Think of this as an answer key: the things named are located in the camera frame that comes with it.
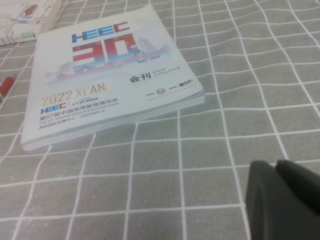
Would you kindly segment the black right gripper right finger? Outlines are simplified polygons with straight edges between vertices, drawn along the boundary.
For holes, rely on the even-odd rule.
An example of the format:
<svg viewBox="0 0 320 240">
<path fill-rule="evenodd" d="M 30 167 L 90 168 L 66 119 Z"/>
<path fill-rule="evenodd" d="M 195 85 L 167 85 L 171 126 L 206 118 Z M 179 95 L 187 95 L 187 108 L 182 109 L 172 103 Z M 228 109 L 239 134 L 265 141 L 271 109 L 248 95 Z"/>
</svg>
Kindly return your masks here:
<svg viewBox="0 0 320 240">
<path fill-rule="evenodd" d="M 300 202 L 320 215 L 320 176 L 289 160 L 278 160 L 275 170 Z"/>
</svg>

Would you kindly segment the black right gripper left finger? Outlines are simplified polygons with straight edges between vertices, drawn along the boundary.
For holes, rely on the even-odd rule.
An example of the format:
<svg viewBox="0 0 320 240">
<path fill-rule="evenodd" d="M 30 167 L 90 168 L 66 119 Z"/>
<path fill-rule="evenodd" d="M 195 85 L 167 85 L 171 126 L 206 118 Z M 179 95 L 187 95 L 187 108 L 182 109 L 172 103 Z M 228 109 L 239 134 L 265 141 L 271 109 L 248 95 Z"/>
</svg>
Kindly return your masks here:
<svg viewBox="0 0 320 240">
<path fill-rule="evenodd" d="M 245 204 L 253 240 L 318 240 L 320 215 L 293 194 L 276 166 L 250 164 Z"/>
</svg>

